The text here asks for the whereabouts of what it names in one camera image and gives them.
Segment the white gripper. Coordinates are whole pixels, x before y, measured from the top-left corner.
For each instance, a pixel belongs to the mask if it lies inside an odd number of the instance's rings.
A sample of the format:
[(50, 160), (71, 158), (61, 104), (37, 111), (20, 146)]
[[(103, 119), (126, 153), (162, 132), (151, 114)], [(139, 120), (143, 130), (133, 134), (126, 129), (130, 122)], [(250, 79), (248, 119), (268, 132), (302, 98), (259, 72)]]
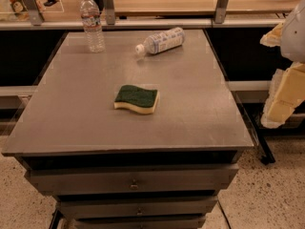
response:
[(279, 23), (264, 34), (260, 44), (280, 46), (282, 56), (294, 61), (285, 71), (275, 71), (260, 118), (265, 128), (275, 129), (305, 101), (305, 0), (299, 2), (284, 24)]

